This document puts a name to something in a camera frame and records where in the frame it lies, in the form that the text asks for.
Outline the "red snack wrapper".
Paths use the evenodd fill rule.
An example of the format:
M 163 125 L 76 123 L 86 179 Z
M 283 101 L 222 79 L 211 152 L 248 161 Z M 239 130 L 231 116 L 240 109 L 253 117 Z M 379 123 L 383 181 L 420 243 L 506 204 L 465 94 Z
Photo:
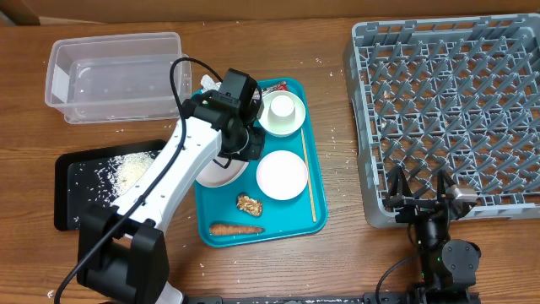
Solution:
M 261 90 L 255 90 L 252 99 L 253 100 L 259 100 L 260 95 L 265 96 L 265 95 L 270 94 L 270 93 L 272 93 L 274 91 L 277 91 L 277 90 L 288 91 L 289 88 L 288 88 L 287 82 L 286 81 L 281 81 L 281 82 L 278 82 L 277 84 L 271 85 L 271 86 L 269 86 L 267 88 L 264 88 L 264 89 L 261 89 Z

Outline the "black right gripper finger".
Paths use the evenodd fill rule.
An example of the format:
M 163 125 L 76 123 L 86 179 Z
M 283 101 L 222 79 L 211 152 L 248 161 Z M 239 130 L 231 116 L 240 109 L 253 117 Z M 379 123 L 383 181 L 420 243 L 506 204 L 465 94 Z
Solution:
M 452 180 L 450 174 L 441 169 L 437 173 L 437 198 L 438 199 L 447 199 L 451 197 L 452 190 L 451 188 L 455 186 L 455 182 Z
M 401 166 L 394 166 L 388 175 L 389 189 L 386 195 L 387 198 L 396 196 L 412 197 L 412 192 L 408 185 L 408 180 L 405 177 Z

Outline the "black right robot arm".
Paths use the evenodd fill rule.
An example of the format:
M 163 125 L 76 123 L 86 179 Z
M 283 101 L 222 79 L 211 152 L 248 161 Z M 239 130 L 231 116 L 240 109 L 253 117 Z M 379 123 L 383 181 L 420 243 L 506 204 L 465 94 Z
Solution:
M 417 252 L 391 266 L 375 288 L 377 303 L 479 303 L 479 295 L 469 292 L 476 284 L 481 250 L 473 242 L 453 239 L 450 225 L 467 215 L 476 205 L 478 195 L 470 187 L 455 183 L 450 175 L 437 173 L 436 197 L 422 199 L 412 192 L 401 166 L 389 175 L 390 188 L 383 204 L 397 210 L 395 220 L 406 224 L 409 241 Z M 395 269 L 418 260 L 422 281 L 400 293 L 381 291 L 384 280 Z

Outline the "pile of rice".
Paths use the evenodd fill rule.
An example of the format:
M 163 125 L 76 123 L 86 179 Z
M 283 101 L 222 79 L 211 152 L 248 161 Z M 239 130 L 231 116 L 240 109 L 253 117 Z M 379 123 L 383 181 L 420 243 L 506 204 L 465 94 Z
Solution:
M 68 201 L 112 203 L 138 181 L 158 153 L 144 151 L 71 164 L 67 171 Z

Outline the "white plate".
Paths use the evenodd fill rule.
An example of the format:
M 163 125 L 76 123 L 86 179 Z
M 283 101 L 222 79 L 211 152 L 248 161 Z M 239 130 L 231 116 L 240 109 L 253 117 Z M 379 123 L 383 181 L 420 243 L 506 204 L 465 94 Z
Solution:
M 232 160 L 224 169 L 211 160 L 198 174 L 196 181 L 204 187 L 222 187 L 238 179 L 246 170 L 248 162 Z

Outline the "white napkin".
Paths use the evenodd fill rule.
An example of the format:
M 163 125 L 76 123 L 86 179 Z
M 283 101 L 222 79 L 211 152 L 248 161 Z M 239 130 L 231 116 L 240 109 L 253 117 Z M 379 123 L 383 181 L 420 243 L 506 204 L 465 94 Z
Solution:
M 204 93 L 209 90 L 218 90 L 221 82 L 215 82 L 208 74 L 204 74 L 201 78 L 200 85 L 201 91 Z

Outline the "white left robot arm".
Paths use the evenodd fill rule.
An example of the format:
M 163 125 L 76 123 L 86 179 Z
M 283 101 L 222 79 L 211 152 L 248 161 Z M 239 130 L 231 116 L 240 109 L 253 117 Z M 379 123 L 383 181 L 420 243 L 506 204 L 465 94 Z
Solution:
M 265 131 L 254 122 L 262 101 L 194 95 L 152 165 L 111 206 L 92 204 L 80 218 L 78 264 L 70 279 L 120 303 L 185 303 L 169 281 L 165 233 L 203 168 L 216 157 L 259 160 Z

